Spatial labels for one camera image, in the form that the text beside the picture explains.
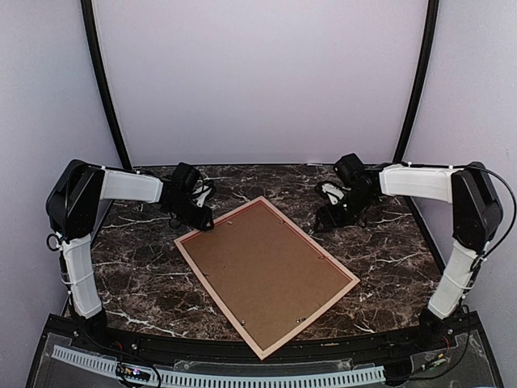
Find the cardboard panel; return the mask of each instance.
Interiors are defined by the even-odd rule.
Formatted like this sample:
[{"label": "cardboard panel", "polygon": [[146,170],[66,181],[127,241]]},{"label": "cardboard panel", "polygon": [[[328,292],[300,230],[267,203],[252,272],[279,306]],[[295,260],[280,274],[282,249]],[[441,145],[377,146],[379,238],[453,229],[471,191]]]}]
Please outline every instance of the cardboard panel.
[{"label": "cardboard panel", "polygon": [[262,197],[176,244],[261,359],[359,282]]}]

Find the black marble surface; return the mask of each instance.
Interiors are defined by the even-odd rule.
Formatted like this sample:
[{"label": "black marble surface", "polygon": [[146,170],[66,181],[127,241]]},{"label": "black marble surface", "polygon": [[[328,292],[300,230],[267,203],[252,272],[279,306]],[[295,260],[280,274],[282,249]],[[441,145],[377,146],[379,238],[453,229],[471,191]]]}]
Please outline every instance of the black marble surface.
[{"label": "black marble surface", "polygon": [[[143,169],[157,176],[173,167]],[[297,336],[320,339],[415,326],[438,285],[439,271],[403,199],[383,197],[368,210],[368,226],[313,234],[324,201],[313,190],[337,179],[330,167],[200,167],[213,179],[214,217],[265,196],[360,278],[341,301]],[[157,205],[116,201],[92,249],[95,279],[108,324],[130,331],[203,340],[240,340],[183,259]]]}]

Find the black pole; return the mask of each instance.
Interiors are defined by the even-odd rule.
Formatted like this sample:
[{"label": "black pole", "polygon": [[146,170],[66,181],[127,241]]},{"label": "black pole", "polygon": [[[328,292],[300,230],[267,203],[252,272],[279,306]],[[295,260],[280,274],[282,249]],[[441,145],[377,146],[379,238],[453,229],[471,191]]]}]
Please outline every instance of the black pole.
[{"label": "black pole", "polygon": [[110,127],[111,136],[115,142],[116,152],[119,155],[122,168],[132,170],[131,161],[129,160],[128,151],[122,138],[119,122],[116,119],[115,108],[111,100],[111,94],[107,85],[106,72],[104,71],[103,58],[100,53],[99,37],[97,36],[97,28],[95,27],[95,16],[91,0],[81,0],[82,18],[86,29],[86,38],[90,47],[91,62],[94,66],[95,77],[97,78],[97,86],[99,88],[100,98],[103,101],[104,112],[106,114],[107,123]]},{"label": "black pole", "polygon": [[413,129],[414,119],[417,116],[418,104],[422,96],[423,84],[426,81],[427,66],[431,57],[433,38],[435,37],[436,20],[438,19],[439,0],[429,0],[427,3],[426,25],[423,29],[422,47],[416,75],[414,76],[413,90],[411,91],[410,103],[407,107],[406,118],[402,125],[401,136],[398,139],[397,149],[393,156],[394,162],[400,162],[404,158],[407,145],[410,141],[411,130]]}]

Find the black and white robotic arm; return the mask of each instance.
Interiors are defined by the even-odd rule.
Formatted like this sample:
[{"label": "black and white robotic arm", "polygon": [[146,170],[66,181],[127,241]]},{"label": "black and white robotic arm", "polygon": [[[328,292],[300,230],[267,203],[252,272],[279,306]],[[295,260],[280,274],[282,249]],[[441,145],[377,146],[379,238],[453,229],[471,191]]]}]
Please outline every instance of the black and white robotic arm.
[{"label": "black and white robotic arm", "polygon": [[439,319],[450,316],[472,287],[502,220],[498,195],[484,166],[479,162],[461,168],[388,163],[365,166],[355,154],[349,154],[334,164],[334,171],[345,189],[331,182],[317,185],[317,192],[329,203],[317,211],[316,231],[355,224],[381,195],[452,204],[452,254],[427,306]]},{"label": "black and white robotic arm", "polygon": [[103,313],[91,264],[91,239],[101,200],[135,200],[161,205],[177,222],[199,230],[213,228],[212,210],[204,205],[214,187],[200,181],[200,173],[180,163],[164,179],[152,175],[95,166],[73,160],[47,199],[47,214],[60,251],[61,275],[83,319]]}]

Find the wooden frame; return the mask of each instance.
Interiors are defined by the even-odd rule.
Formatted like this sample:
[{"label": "wooden frame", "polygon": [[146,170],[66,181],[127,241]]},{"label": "wooden frame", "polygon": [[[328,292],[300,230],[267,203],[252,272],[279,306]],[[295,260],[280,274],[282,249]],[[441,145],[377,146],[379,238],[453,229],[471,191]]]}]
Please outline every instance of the wooden frame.
[{"label": "wooden frame", "polygon": [[283,221],[292,231],[294,231],[299,237],[305,240],[314,250],[321,254],[321,258],[327,260],[329,263],[333,265],[337,270],[339,270],[345,277],[350,279],[350,282],[342,288],[338,293],[336,293],[329,301],[327,301],[323,306],[317,309],[313,314],[305,319],[302,323],[296,326],[289,333],[284,335],[282,338],[277,340],[273,345],[263,349],[258,343],[251,337],[251,335],[246,331],[246,329],[241,325],[237,317],[232,313],[229,307],[223,302],[221,297],[218,295],[217,291],[212,287],[209,283],[207,277],[202,273],[198,265],[195,263],[193,258],[187,252],[186,247],[183,245],[187,241],[191,240],[195,236],[198,236],[202,232],[198,230],[194,230],[191,233],[185,234],[181,238],[177,238],[174,242],[182,255],[185,257],[185,260],[189,263],[192,268],[192,271],[201,281],[202,285],[206,288],[210,296],[222,310],[223,314],[228,318],[228,320],[235,327],[237,332],[241,335],[241,337],[250,345],[253,351],[258,355],[258,357],[263,360],[267,356],[271,355],[278,348],[286,344],[290,339],[295,337],[297,334],[302,332],[306,327],[308,327],[311,323],[313,323],[316,319],[318,319],[325,311],[327,311],[331,306],[333,306],[337,301],[339,301],[345,294],[347,294],[352,288],[354,288],[358,283],[359,279],[353,273],[351,273],[347,268],[345,268],[341,263],[339,263],[328,251],[322,248],[319,244],[317,244],[314,240],[312,240],[302,229],[296,226],[291,220],[289,220],[284,214],[282,214],[273,204],[271,204],[264,197],[259,197],[239,208],[233,210],[226,215],[219,217],[215,220],[215,225],[219,225],[224,221],[228,221],[229,218],[235,217],[239,213],[242,213],[244,210],[249,209],[257,204],[265,205],[272,213],[274,213],[281,221]]}]

